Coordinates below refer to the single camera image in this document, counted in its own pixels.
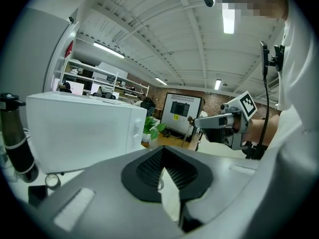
gray wall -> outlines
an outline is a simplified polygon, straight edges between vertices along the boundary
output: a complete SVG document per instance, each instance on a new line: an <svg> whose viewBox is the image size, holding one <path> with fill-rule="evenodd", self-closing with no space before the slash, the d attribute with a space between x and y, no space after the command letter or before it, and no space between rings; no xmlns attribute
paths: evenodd
<svg viewBox="0 0 319 239"><path fill-rule="evenodd" d="M22 101L43 91L53 51L68 26L66 20L25 8L17 20L0 57L0 93L11 92ZM20 117L27 127L25 107Z"/></svg>

green plant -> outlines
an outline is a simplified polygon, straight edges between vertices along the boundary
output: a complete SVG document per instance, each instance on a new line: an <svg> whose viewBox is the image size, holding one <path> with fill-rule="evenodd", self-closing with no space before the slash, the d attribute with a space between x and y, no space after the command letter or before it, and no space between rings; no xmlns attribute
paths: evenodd
<svg viewBox="0 0 319 239"><path fill-rule="evenodd" d="M154 140L156 137L158 137L159 132L165 129L165 124L163 123L156 125L157 130L152 128L155 124L156 122L154 121L153 117L146 117L143 133L151 134L151 140Z"/></svg>

white microwave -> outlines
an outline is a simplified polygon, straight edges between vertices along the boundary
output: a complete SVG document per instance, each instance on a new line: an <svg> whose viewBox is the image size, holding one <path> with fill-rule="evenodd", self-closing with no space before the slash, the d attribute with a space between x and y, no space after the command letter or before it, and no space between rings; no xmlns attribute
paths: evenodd
<svg viewBox="0 0 319 239"><path fill-rule="evenodd" d="M118 100L46 92L26 98L34 157L46 173L139 150L147 110Z"/></svg>

red object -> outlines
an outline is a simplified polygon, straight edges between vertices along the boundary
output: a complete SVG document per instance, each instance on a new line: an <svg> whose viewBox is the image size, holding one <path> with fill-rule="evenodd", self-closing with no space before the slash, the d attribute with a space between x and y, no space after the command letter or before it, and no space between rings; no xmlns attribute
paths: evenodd
<svg viewBox="0 0 319 239"><path fill-rule="evenodd" d="M66 50L64 58L66 58L68 55L70 55L70 53L72 51L72 47L73 47L73 41L71 41L68 49Z"/></svg>

black cable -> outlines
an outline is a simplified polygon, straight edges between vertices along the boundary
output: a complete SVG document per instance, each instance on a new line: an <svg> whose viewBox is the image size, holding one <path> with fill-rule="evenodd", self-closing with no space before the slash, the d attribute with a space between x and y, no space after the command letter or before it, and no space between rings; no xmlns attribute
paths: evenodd
<svg viewBox="0 0 319 239"><path fill-rule="evenodd" d="M268 124L268 118L269 118L269 96L268 96L266 76L264 76L264 86L265 86L266 99L267 99L267 111L266 111L266 118L265 118L264 127L263 127L263 130L261 131L261 135L260 135L258 147L257 147L257 150L256 150L255 155L254 155L254 157L253 157L254 159L255 159L256 157L259 157L259 156L260 156L260 152L262 151L262 144L263 144L263 141L264 141L264 137L265 137L265 133L266 133L266 128L267 128L267 124Z"/></svg>

